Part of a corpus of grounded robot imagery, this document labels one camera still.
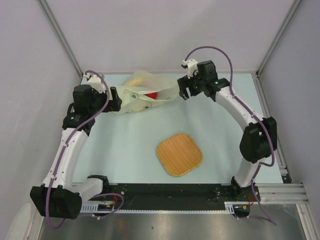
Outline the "yellow fake banana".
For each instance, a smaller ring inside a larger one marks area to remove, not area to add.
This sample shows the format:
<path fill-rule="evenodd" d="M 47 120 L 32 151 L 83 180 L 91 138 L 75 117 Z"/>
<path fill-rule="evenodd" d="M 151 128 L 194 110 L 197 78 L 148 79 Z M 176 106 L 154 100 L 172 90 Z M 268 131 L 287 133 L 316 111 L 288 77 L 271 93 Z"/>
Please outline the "yellow fake banana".
<path fill-rule="evenodd" d="M 144 83 L 144 78 L 138 77 L 138 78 L 131 78 L 127 79 L 123 85 L 124 86 L 131 86 L 131 87 L 139 87 L 142 86 Z"/>

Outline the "translucent pale green plastic bag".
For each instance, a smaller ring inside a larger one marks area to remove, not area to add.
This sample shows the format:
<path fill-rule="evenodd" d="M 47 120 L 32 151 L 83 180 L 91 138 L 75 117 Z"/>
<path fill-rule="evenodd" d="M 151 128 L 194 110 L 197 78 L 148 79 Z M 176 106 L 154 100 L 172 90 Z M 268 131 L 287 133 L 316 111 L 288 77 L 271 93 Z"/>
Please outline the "translucent pale green plastic bag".
<path fill-rule="evenodd" d="M 144 78 L 142 86 L 125 86 L 128 79 Z M 179 96 L 178 82 L 174 78 L 137 70 L 130 75 L 121 85 L 116 86 L 117 94 L 122 100 L 121 110 L 118 114 L 140 112 L 158 107 L 173 101 Z M 158 92 L 157 99 L 152 99 L 145 94 Z"/>

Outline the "red fake dragon fruit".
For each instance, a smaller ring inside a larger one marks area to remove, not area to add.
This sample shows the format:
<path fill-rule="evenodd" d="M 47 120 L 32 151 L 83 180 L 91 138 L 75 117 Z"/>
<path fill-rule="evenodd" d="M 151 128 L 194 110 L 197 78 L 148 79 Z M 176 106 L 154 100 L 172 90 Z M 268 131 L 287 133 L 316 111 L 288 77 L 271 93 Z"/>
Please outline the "red fake dragon fruit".
<path fill-rule="evenodd" d="M 158 92 L 150 92 L 144 94 L 146 97 L 156 100 L 158 98 Z"/>

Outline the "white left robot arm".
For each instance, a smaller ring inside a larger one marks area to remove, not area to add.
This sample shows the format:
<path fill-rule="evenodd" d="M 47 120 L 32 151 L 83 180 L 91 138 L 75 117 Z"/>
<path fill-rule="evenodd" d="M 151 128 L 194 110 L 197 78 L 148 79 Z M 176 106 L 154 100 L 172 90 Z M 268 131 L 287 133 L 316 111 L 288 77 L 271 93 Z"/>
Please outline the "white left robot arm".
<path fill-rule="evenodd" d="M 122 100 L 115 87 L 111 87 L 110 92 L 99 92 L 89 84 L 76 86 L 72 95 L 73 103 L 63 119 L 62 137 L 52 166 L 42 184 L 30 191 L 30 198 L 43 217 L 74 220 L 84 203 L 94 196 L 105 200 L 111 193 L 107 176 L 90 175 L 77 187 L 73 187 L 72 182 L 98 111 L 118 112 Z"/>

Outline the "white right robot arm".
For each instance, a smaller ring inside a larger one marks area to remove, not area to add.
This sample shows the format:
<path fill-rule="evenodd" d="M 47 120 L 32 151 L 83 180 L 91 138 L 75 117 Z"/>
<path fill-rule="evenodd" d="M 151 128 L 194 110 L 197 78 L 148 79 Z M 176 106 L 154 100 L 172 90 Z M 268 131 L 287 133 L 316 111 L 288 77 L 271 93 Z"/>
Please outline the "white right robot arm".
<path fill-rule="evenodd" d="M 219 78 L 211 60 L 197 62 L 183 60 L 187 75 L 179 78 L 179 95 L 188 100 L 200 93 L 223 107 L 239 124 L 243 131 L 239 144 L 242 160 L 235 176 L 231 179 L 230 195 L 242 201 L 248 194 L 255 193 L 255 179 L 265 160 L 271 157 L 275 163 L 277 144 L 277 122 L 273 117 L 264 117 L 250 108 L 235 92 L 232 80 Z"/>

